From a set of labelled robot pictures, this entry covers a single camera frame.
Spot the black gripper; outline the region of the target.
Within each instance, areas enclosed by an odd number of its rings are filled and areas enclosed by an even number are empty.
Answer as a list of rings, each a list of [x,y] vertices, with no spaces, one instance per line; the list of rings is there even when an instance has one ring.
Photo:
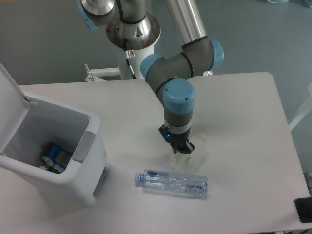
[[[164,124],[158,129],[165,141],[172,147],[173,154],[178,151],[181,154],[191,154],[195,146],[189,142],[190,129],[183,133],[173,133],[169,131],[169,127]]]

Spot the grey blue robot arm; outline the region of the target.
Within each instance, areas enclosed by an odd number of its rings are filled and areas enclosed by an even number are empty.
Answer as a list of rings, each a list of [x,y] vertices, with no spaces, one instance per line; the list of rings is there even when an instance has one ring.
[[[158,20],[147,11],[144,0],[79,0],[78,9],[90,29],[106,27],[110,42],[121,50],[119,70],[122,79],[143,79],[164,109],[159,128],[174,153],[190,154],[189,141],[195,89],[190,78],[220,66],[224,52],[220,43],[210,40],[194,0],[166,1],[181,52],[165,58],[155,53],[136,61],[139,51],[153,49],[160,37]]]

